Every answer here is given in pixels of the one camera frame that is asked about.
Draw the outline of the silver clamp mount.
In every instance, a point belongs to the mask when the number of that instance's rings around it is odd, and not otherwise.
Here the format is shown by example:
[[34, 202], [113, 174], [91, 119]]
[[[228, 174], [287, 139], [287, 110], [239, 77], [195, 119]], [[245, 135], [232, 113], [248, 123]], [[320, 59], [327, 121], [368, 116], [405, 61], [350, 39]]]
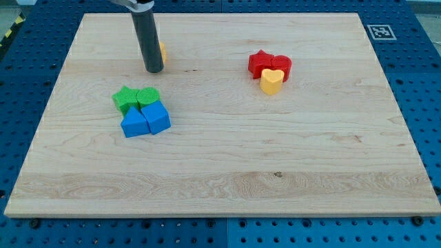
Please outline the silver clamp mount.
[[110, 0], [110, 2], [124, 6], [131, 12], [146, 12], [154, 6], [154, 0]]

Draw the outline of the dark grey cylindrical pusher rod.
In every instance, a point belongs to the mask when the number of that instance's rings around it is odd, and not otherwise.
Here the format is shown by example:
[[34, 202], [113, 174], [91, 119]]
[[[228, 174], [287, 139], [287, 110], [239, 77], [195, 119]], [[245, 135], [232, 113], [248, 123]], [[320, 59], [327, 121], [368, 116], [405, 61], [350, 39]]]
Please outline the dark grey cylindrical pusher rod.
[[150, 73], [161, 72], [164, 68], [163, 57], [152, 9], [132, 12], [131, 15], [145, 69]]

